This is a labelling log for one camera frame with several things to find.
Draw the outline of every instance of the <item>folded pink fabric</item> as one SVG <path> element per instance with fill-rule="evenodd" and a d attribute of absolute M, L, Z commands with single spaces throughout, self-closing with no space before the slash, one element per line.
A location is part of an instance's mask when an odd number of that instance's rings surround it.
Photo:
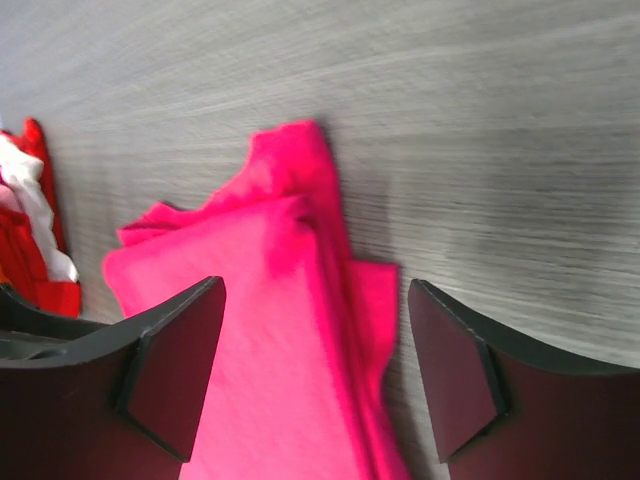
<path fill-rule="evenodd" d="M 104 263 L 125 315 L 207 275 L 228 297 L 183 480 L 408 479 L 381 395 L 395 265 L 352 259 L 338 177 L 313 121 L 255 134 L 198 210 L 154 205 Z"/>

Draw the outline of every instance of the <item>gray wooden surface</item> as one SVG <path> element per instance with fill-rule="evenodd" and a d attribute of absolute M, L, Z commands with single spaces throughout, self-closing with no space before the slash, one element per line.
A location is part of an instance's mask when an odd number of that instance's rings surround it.
<path fill-rule="evenodd" d="M 118 318 L 118 225 L 315 116 L 356 251 L 403 265 L 403 299 L 423 277 L 640 366 L 636 0 L 5 0 L 0 48 L 0 114 L 46 127 L 92 317 Z M 446 478 L 405 310 L 387 396 L 415 478 Z"/>

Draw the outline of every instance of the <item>red cloth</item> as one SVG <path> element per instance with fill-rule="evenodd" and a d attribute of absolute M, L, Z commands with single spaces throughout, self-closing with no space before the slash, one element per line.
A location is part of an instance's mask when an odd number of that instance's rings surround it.
<path fill-rule="evenodd" d="M 251 139 L 200 209 L 156 204 L 104 271 L 126 315 L 207 275 L 227 286 L 185 480 L 406 480 L 381 395 L 396 265 L 354 260 L 338 176 L 313 121 Z"/>
<path fill-rule="evenodd" d="M 80 285 L 49 281 L 44 259 L 31 235 L 29 217 L 1 207 L 0 265 L 13 288 L 27 301 L 58 315 L 80 314 Z"/>
<path fill-rule="evenodd" d="M 21 136 L 15 136 L 9 132 L 3 132 L 13 144 L 33 157 L 36 157 L 44 164 L 42 167 L 42 175 L 40 176 L 40 188 L 44 194 L 51 210 L 53 210 L 53 235 L 56 237 L 58 249 L 67 253 L 67 244 L 64 240 L 64 230 L 62 228 L 62 217 L 60 216 L 60 208 L 58 207 L 58 199 L 56 197 L 55 181 L 53 178 L 53 166 L 44 132 L 40 124 L 33 118 L 27 118 L 24 121 L 24 130 Z"/>

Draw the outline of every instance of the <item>white cloth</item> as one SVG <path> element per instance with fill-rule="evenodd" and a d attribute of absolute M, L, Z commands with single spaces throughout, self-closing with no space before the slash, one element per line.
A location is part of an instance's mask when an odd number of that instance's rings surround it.
<path fill-rule="evenodd" d="M 53 235 L 53 210 L 40 189 L 43 163 L 27 155 L 11 141 L 0 136 L 0 172 L 2 179 L 16 194 L 31 223 L 31 234 L 47 265 L 49 280 L 78 281 L 78 269 L 68 255 L 58 250 Z"/>

